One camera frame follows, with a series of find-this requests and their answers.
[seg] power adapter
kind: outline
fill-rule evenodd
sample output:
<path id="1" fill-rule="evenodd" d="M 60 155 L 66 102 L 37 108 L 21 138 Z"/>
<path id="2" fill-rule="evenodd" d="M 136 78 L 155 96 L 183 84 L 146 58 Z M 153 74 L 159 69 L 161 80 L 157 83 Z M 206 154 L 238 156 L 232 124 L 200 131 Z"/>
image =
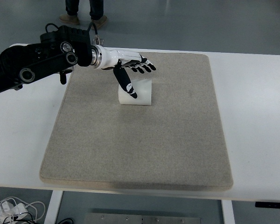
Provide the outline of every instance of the power adapter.
<path id="1" fill-rule="evenodd" d="M 13 206 L 11 203 L 4 203 L 1 204 L 2 208 L 0 208 L 0 224 L 3 224 L 4 220 L 5 222 L 11 222 L 13 216 L 16 217 L 16 220 L 21 220 L 27 215 L 27 209 L 25 208 L 25 205 L 23 203 L 19 203 L 16 206 Z"/>

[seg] white table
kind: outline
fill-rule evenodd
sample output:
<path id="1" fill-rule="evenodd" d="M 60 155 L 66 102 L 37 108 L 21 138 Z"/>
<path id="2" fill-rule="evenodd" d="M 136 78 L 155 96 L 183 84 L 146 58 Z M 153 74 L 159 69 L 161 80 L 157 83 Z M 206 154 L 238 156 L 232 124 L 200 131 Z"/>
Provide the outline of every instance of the white table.
<path id="1" fill-rule="evenodd" d="M 132 50 L 201 53 L 209 57 L 234 186 L 224 192 L 108 192 L 280 202 L 280 56 Z M 39 179 L 65 89 L 59 75 L 52 75 L 24 85 L 20 91 L 0 94 L 0 186 L 102 192 L 45 184 Z"/>

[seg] robotic arm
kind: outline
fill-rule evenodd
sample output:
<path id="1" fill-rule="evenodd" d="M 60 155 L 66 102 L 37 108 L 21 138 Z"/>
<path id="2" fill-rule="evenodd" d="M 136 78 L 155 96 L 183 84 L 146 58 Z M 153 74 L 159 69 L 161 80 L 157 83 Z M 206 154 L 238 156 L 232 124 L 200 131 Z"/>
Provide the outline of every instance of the robotic arm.
<path id="1" fill-rule="evenodd" d="M 48 32 L 53 25 L 57 31 Z M 27 46 L 12 46 L 0 54 L 0 92 L 19 90 L 29 84 L 59 73 L 60 82 L 66 83 L 66 74 L 71 67 L 91 66 L 94 69 L 113 69 L 120 86 L 133 98 L 137 98 L 125 68 L 134 72 L 151 72 L 156 68 L 139 53 L 126 50 L 107 50 L 100 45 L 91 45 L 89 31 L 67 26 L 46 26 L 41 43 Z"/>

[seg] metal plate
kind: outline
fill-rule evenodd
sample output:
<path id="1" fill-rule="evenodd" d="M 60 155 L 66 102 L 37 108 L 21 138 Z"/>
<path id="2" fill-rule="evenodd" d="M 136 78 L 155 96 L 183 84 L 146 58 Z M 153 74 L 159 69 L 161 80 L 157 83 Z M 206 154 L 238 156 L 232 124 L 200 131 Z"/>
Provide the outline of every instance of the metal plate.
<path id="1" fill-rule="evenodd" d="M 196 217 L 142 216 L 110 213 L 88 213 L 84 224 L 200 224 Z"/>

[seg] gray mat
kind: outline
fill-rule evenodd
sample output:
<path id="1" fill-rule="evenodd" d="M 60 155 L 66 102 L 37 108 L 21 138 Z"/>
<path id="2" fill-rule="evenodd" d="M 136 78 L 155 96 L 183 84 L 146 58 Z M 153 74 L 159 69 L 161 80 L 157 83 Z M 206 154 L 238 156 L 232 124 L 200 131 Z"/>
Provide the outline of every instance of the gray mat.
<path id="1" fill-rule="evenodd" d="M 120 105 L 112 71 L 76 67 L 40 170 L 92 189 L 227 190 L 231 169 L 208 57 L 142 53 L 152 105 Z"/>

